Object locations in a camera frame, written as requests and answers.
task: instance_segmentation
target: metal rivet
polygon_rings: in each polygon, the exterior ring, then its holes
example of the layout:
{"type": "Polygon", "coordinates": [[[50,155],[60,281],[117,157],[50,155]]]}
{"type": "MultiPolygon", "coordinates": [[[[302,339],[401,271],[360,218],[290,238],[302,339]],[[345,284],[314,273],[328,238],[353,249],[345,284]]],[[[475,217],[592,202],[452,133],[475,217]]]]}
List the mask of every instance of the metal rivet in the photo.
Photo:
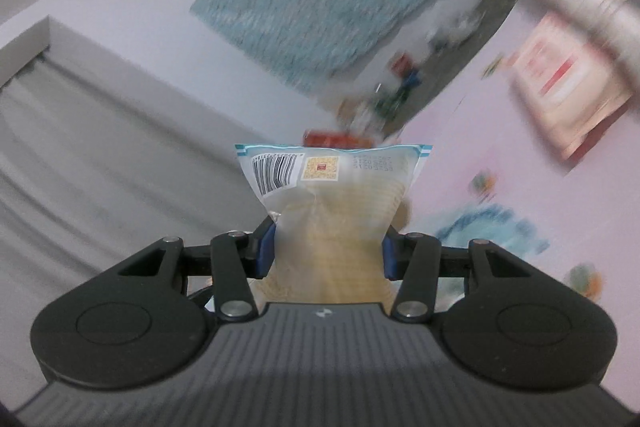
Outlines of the metal rivet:
{"type": "Polygon", "coordinates": [[[227,317],[246,317],[253,311],[253,307],[247,301],[227,301],[220,306],[220,311],[227,317]]]}
{"type": "Polygon", "coordinates": [[[398,304],[396,311],[398,311],[402,317],[414,319],[426,315],[429,311],[429,307],[424,302],[420,301],[404,301],[398,304]]]}

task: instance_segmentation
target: pink wall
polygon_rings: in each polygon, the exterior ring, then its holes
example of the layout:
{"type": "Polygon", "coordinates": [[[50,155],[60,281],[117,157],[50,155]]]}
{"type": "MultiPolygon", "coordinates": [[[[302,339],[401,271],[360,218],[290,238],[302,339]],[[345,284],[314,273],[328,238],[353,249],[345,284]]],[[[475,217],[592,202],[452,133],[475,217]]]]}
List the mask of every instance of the pink wall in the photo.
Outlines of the pink wall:
{"type": "Polygon", "coordinates": [[[640,120],[628,112],[574,169],[554,161],[510,89],[508,73],[481,79],[500,54],[524,42],[544,10],[521,2],[462,74],[402,134],[433,155],[412,187],[411,230],[428,230],[431,214],[478,201],[469,183],[482,169],[497,174],[492,203],[531,220],[550,247],[531,261],[562,280],[593,264],[604,277],[598,303],[618,327],[616,357],[605,386],[640,409],[640,120]]]}

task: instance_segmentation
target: plastic bag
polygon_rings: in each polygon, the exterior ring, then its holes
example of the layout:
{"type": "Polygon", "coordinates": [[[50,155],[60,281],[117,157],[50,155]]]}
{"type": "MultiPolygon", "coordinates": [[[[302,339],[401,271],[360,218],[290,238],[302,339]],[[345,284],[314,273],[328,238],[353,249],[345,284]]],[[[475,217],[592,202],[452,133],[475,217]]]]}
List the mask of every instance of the plastic bag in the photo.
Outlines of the plastic bag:
{"type": "Polygon", "coordinates": [[[249,184],[276,222],[276,258],[251,288],[265,302],[382,302],[382,240],[431,147],[367,150],[237,146],[249,184]]]}

